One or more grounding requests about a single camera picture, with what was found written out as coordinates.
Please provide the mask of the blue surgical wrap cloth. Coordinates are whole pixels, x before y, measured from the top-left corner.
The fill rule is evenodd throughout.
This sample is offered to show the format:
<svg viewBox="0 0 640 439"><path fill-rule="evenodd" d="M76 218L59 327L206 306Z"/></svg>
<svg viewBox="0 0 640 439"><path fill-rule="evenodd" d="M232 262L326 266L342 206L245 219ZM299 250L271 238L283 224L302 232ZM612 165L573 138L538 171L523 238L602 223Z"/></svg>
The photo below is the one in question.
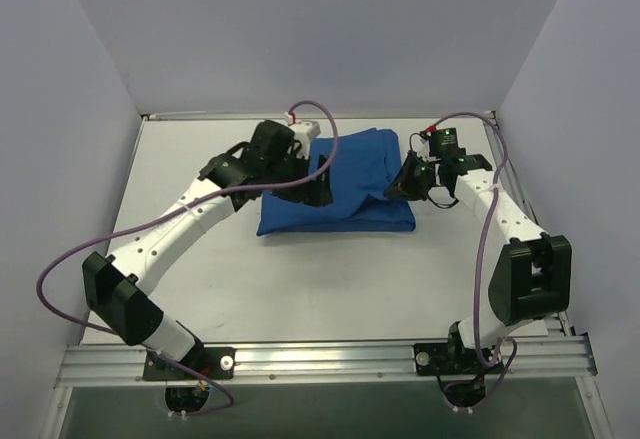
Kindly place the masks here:
<svg viewBox="0 0 640 439"><path fill-rule="evenodd" d="M293 232L412 232L416 219L408 203L384 191L401 169L397 134L370 128L342 136L329 168L333 202L324 207L263 195L257 236Z"/></svg>

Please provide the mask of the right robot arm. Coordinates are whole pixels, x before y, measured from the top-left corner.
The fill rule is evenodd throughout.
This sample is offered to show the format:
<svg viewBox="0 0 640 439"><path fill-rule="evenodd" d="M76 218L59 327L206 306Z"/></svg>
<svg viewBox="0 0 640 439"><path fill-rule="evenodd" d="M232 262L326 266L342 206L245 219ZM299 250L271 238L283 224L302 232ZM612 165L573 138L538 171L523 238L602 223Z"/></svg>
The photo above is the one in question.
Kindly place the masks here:
<svg viewBox="0 0 640 439"><path fill-rule="evenodd" d="M455 129L431 126L419 136L422 148L408 152L385 195L431 201L432 189L443 188L481 224L472 313L453 325L443 349L447 365L464 372L514 331L568 308L572 246L529 219L490 162L459 145Z"/></svg>

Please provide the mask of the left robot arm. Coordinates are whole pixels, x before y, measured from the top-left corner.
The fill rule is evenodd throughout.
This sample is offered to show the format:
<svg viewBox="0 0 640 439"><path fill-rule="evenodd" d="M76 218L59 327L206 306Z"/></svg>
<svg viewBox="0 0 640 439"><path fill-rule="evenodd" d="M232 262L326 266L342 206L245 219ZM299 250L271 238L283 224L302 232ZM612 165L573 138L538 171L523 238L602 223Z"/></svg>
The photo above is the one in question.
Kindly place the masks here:
<svg viewBox="0 0 640 439"><path fill-rule="evenodd" d="M137 235L108 256L94 252L82 264L86 302L128 345L143 345L166 356L179 378L194 376L202 364L201 341L150 298L171 266L216 224L258 198L264 184L287 183L281 198L310 206L331 203L325 160L311 158L320 134L317 122L260 122L250 140L209 160L164 222Z"/></svg>

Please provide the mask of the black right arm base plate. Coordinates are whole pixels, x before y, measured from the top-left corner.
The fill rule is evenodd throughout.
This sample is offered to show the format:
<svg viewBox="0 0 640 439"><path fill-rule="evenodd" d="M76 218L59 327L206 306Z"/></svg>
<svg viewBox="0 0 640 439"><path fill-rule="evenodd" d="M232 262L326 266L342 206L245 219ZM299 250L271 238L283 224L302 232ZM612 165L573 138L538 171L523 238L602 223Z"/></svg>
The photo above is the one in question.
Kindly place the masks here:
<svg viewBox="0 0 640 439"><path fill-rule="evenodd" d="M418 376L476 376L499 374L504 370L502 361L487 369L481 365L474 350L451 350L445 342L415 343L412 349Z"/></svg>

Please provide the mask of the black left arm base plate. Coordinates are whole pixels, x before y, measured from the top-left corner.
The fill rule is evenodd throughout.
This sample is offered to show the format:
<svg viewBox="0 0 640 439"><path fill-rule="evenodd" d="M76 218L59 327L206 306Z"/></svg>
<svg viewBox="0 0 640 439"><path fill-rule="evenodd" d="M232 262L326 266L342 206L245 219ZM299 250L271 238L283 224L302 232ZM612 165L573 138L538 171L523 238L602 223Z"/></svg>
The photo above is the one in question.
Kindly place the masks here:
<svg viewBox="0 0 640 439"><path fill-rule="evenodd" d="M236 349L228 346L203 346L188 353L179 364L214 380L232 379ZM173 365L157 359L151 352L146 355L142 379L148 382L195 380L195 377Z"/></svg>

